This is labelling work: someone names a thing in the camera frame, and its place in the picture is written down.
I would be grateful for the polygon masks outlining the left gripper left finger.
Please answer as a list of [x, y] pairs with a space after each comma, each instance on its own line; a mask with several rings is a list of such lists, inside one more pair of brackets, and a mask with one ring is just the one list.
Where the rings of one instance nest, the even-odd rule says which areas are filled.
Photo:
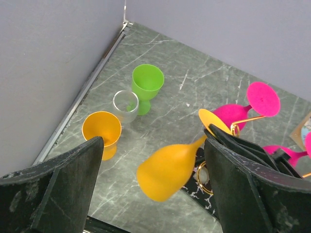
[[81, 233], [99, 172], [104, 141], [94, 137], [0, 179], [2, 233]]

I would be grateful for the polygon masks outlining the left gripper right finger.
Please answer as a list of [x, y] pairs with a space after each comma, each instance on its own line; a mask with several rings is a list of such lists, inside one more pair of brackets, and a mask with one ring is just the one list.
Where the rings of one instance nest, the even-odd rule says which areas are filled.
[[205, 161], [225, 233], [308, 233], [311, 183], [284, 156], [210, 125]]

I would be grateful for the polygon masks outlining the orange wine glass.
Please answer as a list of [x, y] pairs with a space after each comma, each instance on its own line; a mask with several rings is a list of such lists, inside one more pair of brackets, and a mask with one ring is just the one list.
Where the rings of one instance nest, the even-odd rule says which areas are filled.
[[207, 139], [203, 135], [191, 144], [162, 147], [138, 166], [136, 177], [143, 193], [158, 202], [168, 200], [190, 179], [198, 148]]
[[103, 138], [103, 161], [107, 161], [115, 155], [121, 130], [119, 119], [114, 114], [106, 111], [90, 114], [82, 124], [82, 135], [85, 140], [90, 140], [96, 136]]

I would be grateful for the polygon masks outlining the clear wine glass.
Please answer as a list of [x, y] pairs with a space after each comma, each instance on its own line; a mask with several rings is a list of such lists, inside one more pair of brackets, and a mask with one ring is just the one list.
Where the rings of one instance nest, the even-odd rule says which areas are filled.
[[138, 115], [139, 100], [137, 95], [129, 90], [118, 91], [112, 100], [113, 114], [122, 124], [130, 123]]

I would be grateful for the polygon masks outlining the green wine glass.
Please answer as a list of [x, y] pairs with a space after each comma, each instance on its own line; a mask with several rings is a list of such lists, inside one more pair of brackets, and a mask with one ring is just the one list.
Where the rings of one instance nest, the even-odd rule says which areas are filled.
[[151, 64], [142, 64], [133, 70], [132, 91], [139, 100], [139, 116], [143, 116], [150, 111], [150, 100], [158, 94], [164, 84], [164, 80], [163, 72]]

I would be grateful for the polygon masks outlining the brown hello card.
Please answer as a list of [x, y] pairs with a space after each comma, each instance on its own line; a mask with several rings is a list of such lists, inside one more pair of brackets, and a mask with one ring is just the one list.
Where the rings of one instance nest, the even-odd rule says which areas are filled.
[[311, 113], [308, 113], [301, 122], [290, 133], [290, 138], [302, 149], [305, 148], [305, 139], [308, 133], [311, 132]]

